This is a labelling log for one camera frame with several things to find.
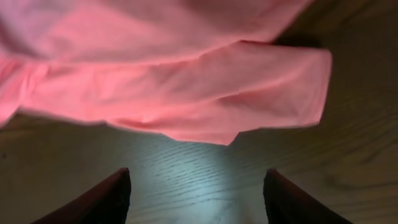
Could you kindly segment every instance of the wood grain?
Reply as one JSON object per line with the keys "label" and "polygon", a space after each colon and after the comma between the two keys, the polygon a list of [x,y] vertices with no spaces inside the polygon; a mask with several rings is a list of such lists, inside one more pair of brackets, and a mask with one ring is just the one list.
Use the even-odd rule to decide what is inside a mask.
{"label": "wood grain", "polygon": [[286,32],[316,34],[333,53],[319,126],[251,131],[223,147],[22,116],[0,131],[0,223],[29,223],[124,166],[132,179],[127,223],[267,223],[262,180],[270,167],[354,223],[398,223],[396,1],[356,14],[346,7],[343,26],[326,9],[349,4],[334,2],[317,2]]}

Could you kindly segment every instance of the wooden floor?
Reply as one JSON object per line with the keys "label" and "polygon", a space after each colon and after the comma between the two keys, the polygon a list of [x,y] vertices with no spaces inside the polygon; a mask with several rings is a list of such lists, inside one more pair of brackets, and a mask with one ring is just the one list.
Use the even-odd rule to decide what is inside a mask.
{"label": "wooden floor", "polygon": [[354,223],[398,223],[397,5],[321,0],[286,32],[319,37],[334,56],[317,127],[223,147],[16,118],[0,131],[0,223],[40,218],[120,167],[131,170],[128,224],[267,223],[271,167]]}

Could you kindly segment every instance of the brown floor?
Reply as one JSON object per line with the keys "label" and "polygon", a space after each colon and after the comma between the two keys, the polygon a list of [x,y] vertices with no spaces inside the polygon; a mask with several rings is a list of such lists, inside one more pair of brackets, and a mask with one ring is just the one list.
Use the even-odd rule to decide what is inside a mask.
{"label": "brown floor", "polygon": [[319,0],[287,31],[320,37],[334,55],[314,128],[242,133],[222,147],[18,117],[0,131],[0,223],[29,223],[124,166],[127,223],[267,223],[271,167],[354,223],[398,223],[397,6]]}

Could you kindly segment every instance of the pink garment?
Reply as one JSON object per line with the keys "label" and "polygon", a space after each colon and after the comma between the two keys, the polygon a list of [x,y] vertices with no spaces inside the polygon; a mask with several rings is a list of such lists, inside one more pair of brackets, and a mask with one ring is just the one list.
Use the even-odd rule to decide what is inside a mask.
{"label": "pink garment", "polygon": [[310,1],[0,0],[0,123],[20,109],[215,144],[317,124],[330,53],[267,45]]}

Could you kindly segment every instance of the pink shirt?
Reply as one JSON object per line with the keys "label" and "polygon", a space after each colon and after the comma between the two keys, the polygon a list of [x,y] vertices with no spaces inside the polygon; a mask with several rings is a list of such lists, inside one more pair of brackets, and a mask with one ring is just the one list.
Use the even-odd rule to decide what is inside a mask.
{"label": "pink shirt", "polygon": [[229,144],[317,124],[331,55],[269,45],[311,0],[0,0],[0,123],[18,109]]}

